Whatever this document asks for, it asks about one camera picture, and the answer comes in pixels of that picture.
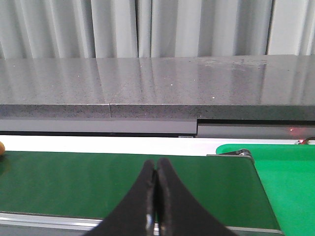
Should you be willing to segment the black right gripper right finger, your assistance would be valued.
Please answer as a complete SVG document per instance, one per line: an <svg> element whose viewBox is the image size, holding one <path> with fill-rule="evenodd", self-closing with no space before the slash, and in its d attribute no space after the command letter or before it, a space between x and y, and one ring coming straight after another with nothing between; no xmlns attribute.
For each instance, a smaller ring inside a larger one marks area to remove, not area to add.
<svg viewBox="0 0 315 236"><path fill-rule="evenodd" d="M157 162L161 236L235 236L189 192L167 158Z"/></svg>

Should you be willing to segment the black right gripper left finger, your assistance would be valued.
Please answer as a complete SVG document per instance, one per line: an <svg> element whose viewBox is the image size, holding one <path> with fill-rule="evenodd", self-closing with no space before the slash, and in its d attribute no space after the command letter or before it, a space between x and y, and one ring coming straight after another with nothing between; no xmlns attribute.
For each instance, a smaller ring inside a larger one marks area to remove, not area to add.
<svg viewBox="0 0 315 236"><path fill-rule="evenodd" d="M152 236L155 226L156 171L147 160L120 203L86 236Z"/></svg>

